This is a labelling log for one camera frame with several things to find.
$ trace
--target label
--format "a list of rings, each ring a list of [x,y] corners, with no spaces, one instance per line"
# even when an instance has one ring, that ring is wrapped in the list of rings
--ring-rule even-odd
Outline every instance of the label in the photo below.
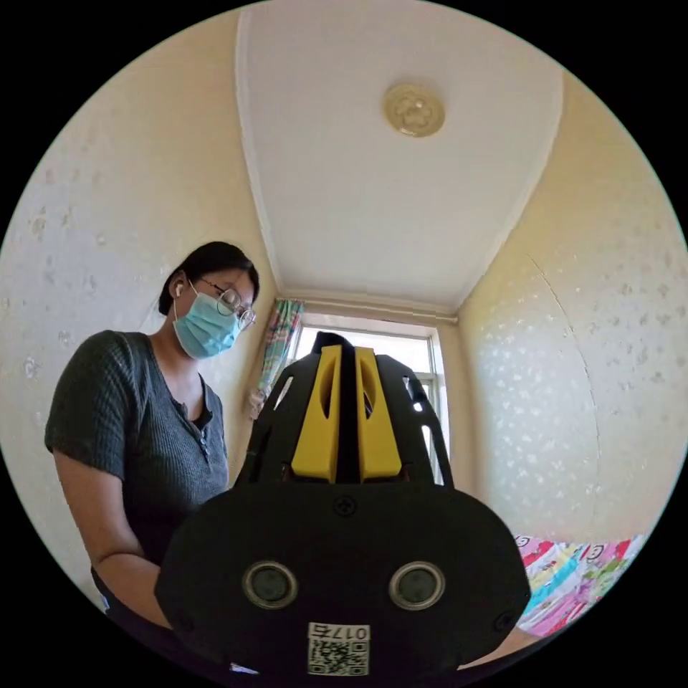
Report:
[[[367,676],[370,626],[308,624],[308,673],[316,676]]]

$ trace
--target face mask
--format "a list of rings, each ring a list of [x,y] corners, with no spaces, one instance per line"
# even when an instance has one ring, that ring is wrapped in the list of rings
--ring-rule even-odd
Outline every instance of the face mask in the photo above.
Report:
[[[173,301],[172,305],[174,331],[179,343],[189,356],[197,360],[228,351],[241,332],[239,318],[234,313],[222,315],[217,310],[217,301],[207,294],[196,292],[196,299],[184,317],[177,318],[176,302]]]

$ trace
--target cartoon print fabric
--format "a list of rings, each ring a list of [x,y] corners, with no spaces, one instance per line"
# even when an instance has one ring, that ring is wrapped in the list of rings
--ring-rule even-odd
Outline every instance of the cartoon print fabric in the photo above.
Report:
[[[638,535],[618,543],[571,544],[517,535],[532,591],[518,627],[544,637],[574,621],[619,579],[644,539]]]

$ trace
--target ceiling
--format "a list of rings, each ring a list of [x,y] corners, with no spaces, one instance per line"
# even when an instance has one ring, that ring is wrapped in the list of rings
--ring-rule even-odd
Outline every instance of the ceiling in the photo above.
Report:
[[[561,68],[512,34],[416,0],[271,0],[236,46],[244,151],[282,295],[453,313],[547,163]],[[444,127],[386,121],[392,85],[431,87]]]

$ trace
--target screw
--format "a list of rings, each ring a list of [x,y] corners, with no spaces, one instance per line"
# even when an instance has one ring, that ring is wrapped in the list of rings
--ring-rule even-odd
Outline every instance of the screw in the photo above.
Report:
[[[356,513],[356,501],[352,497],[337,497],[334,504],[335,514],[348,518]]]
[[[494,620],[493,627],[497,633],[501,633],[511,625],[513,620],[514,615],[510,611],[505,611]]]

